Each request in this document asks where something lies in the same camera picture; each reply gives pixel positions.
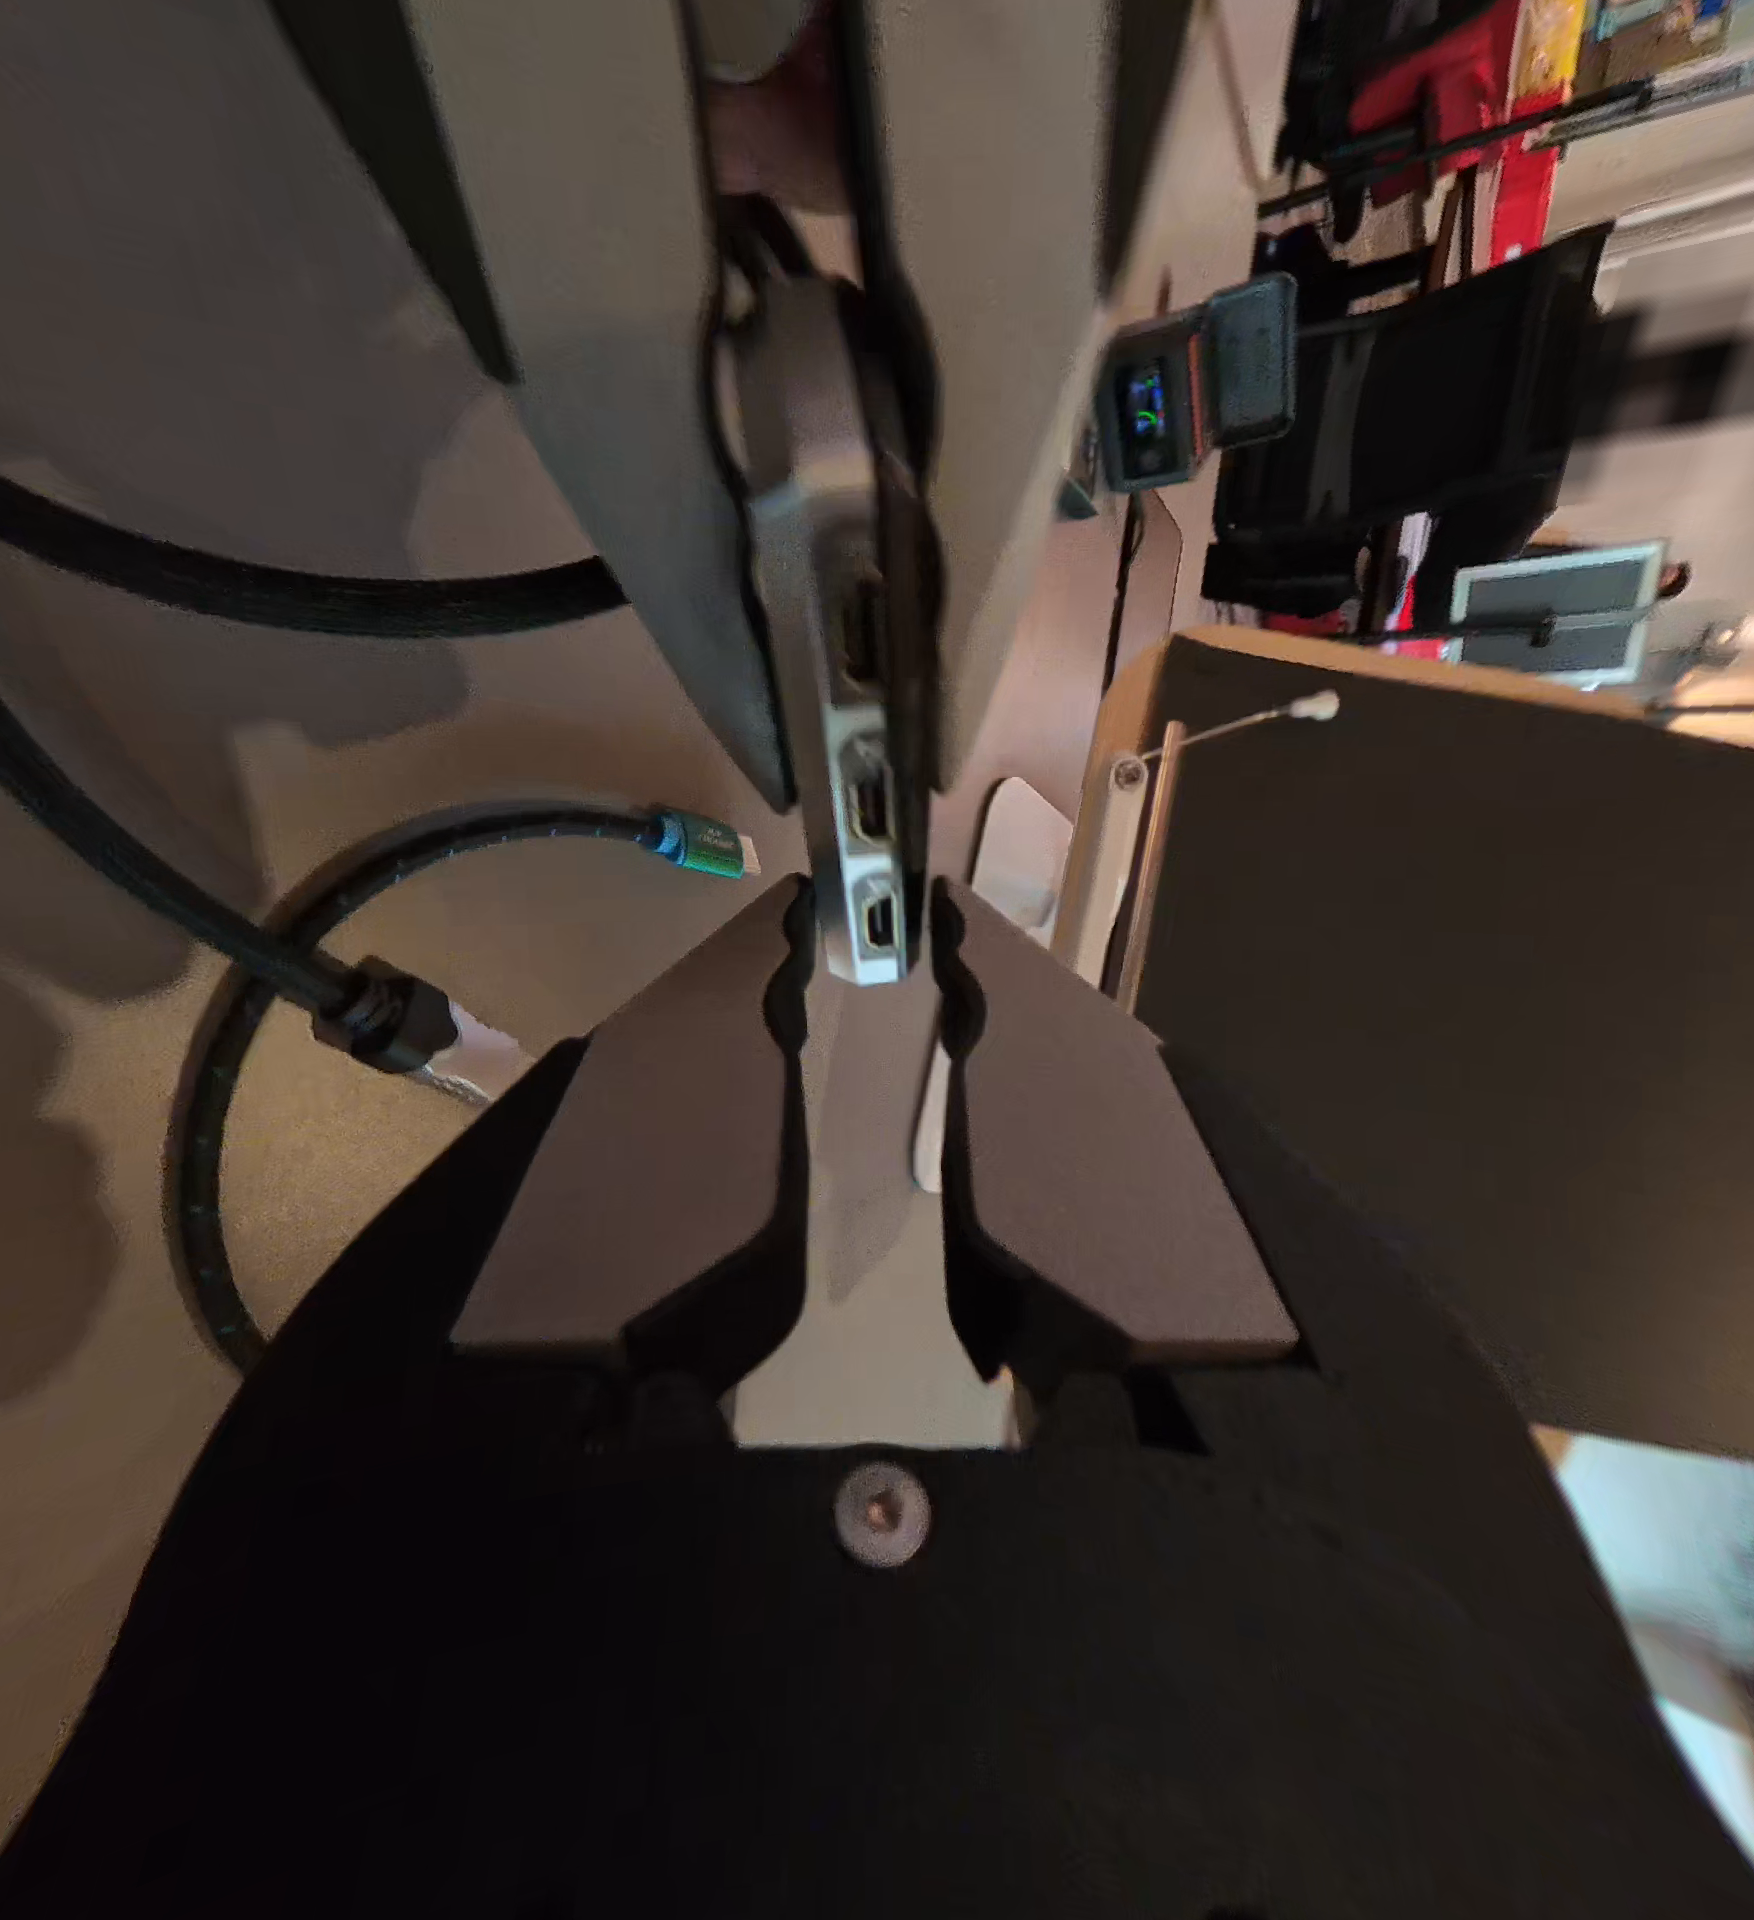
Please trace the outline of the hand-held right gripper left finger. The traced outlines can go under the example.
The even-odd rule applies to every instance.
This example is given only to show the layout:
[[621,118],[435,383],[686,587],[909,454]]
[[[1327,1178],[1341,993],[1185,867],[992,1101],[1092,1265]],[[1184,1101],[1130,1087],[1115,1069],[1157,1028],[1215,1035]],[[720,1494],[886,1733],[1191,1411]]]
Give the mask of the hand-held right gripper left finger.
[[814,901],[783,877],[603,1022],[451,1331],[458,1355],[739,1389],[808,1297]]

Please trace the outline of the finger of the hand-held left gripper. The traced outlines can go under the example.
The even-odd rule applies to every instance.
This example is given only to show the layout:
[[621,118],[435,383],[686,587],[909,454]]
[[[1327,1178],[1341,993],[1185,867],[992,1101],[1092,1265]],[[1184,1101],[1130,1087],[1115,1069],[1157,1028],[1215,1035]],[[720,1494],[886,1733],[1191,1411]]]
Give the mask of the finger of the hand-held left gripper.
[[530,442],[692,705],[794,805],[739,478],[713,417],[723,260],[672,3],[424,3],[434,91]]
[[878,235],[931,356],[934,784],[961,779],[1034,592],[1105,320],[1120,4],[841,4]]

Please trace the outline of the black wooden-rimmed board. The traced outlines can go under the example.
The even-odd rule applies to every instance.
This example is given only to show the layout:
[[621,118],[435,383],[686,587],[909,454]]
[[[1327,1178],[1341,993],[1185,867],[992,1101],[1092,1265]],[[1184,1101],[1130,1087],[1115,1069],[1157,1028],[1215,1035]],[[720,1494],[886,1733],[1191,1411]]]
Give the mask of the black wooden-rimmed board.
[[1137,1016],[1391,1230],[1535,1423],[1754,1462],[1754,747],[1234,627],[1102,696],[1193,745]]

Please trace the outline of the framed panel on tripod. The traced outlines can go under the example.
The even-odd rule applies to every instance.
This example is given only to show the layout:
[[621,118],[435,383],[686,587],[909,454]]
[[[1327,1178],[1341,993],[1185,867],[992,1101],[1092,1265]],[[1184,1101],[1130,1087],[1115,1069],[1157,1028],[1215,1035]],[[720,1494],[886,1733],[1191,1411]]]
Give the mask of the framed panel on tripod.
[[1632,685],[1661,603],[1665,541],[1564,547],[1453,575],[1445,656],[1584,692]]

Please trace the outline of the small black display device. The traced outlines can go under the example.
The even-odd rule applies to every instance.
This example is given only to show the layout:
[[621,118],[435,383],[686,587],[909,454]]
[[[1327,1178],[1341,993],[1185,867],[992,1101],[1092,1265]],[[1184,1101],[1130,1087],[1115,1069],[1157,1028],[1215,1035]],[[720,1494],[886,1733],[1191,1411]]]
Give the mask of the small black display device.
[[1110,493],[1184,485],[1215,453],[1286,432],[1297,417],[1297,281],[1252,276],[1116,331],[1095,415]]

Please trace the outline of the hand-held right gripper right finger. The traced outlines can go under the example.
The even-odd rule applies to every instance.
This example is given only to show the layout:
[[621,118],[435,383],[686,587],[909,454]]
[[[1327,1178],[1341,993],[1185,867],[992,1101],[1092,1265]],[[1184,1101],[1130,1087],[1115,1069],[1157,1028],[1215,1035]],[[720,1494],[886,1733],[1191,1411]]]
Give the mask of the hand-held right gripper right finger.
[[1300,1331],[1158,1041],[970,886],[931,896],[944,1297],[980,1377],[1265,1364]]

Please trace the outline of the black office chair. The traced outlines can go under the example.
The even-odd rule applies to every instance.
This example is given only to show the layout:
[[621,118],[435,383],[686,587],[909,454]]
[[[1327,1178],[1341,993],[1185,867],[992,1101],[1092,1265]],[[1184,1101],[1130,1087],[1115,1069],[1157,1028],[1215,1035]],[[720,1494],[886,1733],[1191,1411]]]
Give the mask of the black office chair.
[[1431,518],[1418,591],[1515,558],[1558,510],[1613,224],[1297,336],[1297,421],[1220,459],[1209,601],[1319,618],[1359,592],[1370,536]]

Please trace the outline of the silver multiport hub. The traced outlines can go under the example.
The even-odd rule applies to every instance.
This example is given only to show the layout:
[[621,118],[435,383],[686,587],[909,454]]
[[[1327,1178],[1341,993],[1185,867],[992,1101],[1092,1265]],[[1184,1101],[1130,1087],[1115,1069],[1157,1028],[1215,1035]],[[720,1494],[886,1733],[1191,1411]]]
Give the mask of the silver multiport hub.
[[[938,758],[938,536],[910,462],[884,307],[824,276],[762,195],[726,197],[720,235],[752,294],[736,334],[745,606],[766,618],[817,922],[841,980],[890,984],[920,949]],[[8,474],[0,544],[158,607],[325,640],[514,638],[628,601],[599,558],[445,581],[244,564],[111,527]]]

